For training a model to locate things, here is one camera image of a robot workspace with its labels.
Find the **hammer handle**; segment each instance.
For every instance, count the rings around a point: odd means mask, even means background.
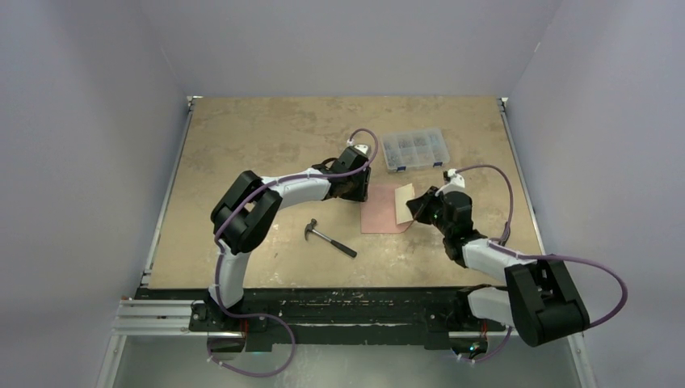
[[[335,240],[330,240],[330,243],[333,244],[334,247],[338,248],[340,251],[345,252],[346,255],[350,256],[351,258],[357,257],[357,252],[353,251],[352,249],[345,247],[342,245],[340,242],[337,242]]]

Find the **beige paper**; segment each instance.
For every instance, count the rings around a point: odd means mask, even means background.
[[[412,220],[411,212],[406,205],[414,199],[414,185],[409,183],[395,189],[395,223],[400,225]]]

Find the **plastic organizer box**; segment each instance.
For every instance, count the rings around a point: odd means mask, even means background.
[[[449,162],[449,153],[440,128],[388,133],[381,137],[385,164],[390,171],[438,167]]]

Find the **hammer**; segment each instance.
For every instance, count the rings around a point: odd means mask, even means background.
[[[326,240],[327,242],[329,242],[334,247],[338,248],[340,251],[345,252],[345,254],[350,256],[351,258],[354,259],[355,257],[357,257],[357,252],[353,251],[352,249],[350,249],[348,247],[345,247],[340,242],[333,240],[332,238],[326,236],[325,234],[319,232],[318,230],[315,230],[314,226],[316,226],[316,225],[317,225],[317,220],[312,218],[312,221],[309,224],[307,224],[307,226],[305,226],[305,240],[309,241],[309,233],[314,233],[315,235],[317,235],[317,236],[323,238],[324,240]]]

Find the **sheet of paper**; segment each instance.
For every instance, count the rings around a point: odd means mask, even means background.
[[[395,222],[395,189],[396,183],[371,183],[368,185],[368,198],[360,204],[361,232],[363,234],[402,233],[409,228],[409,223],[398,225]]]
[[[395,223],[400,225],[412,220],[411,212],[406,206],[408,200],[414,199],[414,185],[409,183],[395,189]]]

